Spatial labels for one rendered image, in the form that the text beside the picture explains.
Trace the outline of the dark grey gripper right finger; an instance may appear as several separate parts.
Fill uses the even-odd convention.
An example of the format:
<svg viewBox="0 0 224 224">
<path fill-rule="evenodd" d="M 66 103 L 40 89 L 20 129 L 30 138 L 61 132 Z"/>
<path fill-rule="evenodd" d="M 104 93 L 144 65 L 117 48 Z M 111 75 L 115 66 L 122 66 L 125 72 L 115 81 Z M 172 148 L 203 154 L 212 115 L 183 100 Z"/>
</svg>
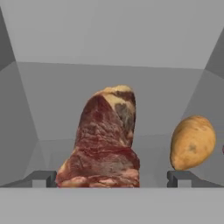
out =
<svg viewBox="0 0 224 224">
<path fill-rule="evenodd" d="M 201 179 L 190 171 L 168 171 L 167 186 L 172 188 L 192 187 L 192 188 L 219 188 L 221 185 Z"/>
</svg>

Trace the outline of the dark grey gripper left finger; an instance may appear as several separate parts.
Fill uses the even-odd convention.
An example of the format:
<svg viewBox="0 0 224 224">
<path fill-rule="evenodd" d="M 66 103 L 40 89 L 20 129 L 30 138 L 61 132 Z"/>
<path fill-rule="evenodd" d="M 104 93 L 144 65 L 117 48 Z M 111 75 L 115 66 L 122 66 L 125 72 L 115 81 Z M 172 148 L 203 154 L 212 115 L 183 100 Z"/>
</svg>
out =
<svg viewBox="0 0 224 224">
<path fill-rule="evenodd" d="M 3 185 L 3 187 L 13 188 L 47 188 L 56 187 L 55 183 L 57 172 L 56 171 L 33 171 L 27 177 Z"/>
</svg>

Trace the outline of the yellow-brown potato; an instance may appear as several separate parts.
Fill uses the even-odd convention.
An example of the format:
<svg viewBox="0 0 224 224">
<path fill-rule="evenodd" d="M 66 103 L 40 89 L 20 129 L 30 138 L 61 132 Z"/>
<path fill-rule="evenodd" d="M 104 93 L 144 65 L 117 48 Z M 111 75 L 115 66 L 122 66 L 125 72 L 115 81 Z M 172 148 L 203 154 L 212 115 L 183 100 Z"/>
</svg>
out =
<svg viewBox="0 0 224 224">
<path fill-rule="evenodd" d="M 182 120 L 171 137 L 171 166 L 176 171 L 202 164 L 214 151 L 216 134 L 210 121 L 201 115 Z"/>
</svg>

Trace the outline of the raw red marbled steak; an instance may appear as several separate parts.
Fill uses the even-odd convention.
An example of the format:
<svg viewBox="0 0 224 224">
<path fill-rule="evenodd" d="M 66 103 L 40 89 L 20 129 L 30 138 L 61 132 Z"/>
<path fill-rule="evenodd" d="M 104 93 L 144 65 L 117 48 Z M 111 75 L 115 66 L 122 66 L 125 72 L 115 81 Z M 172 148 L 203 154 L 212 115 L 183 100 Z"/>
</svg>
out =
<svg viewBox="0 0 224 224">
<path fill-rule="evenodd" d="M 136 98 L 126 85 L 106 87 L 87 101 L 73 152 L 59 168 L 59 187 L 139 187 L 140 160 L 132 150 Z"/>
</svg>

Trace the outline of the grey box-shaped compartment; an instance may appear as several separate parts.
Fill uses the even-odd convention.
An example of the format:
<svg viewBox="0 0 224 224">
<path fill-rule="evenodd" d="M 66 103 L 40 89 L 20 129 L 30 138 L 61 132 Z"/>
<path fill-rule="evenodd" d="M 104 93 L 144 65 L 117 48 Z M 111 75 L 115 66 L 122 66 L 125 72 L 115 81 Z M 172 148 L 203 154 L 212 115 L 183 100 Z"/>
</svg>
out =
<svg viewBox="0 0 224 224">
<path fill-rule="evenodd" d="M 224 144 L 224 78 L 212 61 L 224 0 L 0 0 L 46 165 L 69 155 L 88 98 L 136 93 L 134 147 L 145 186 L 163 186 L 179 121 L 206 116 Z"/>
</svg>

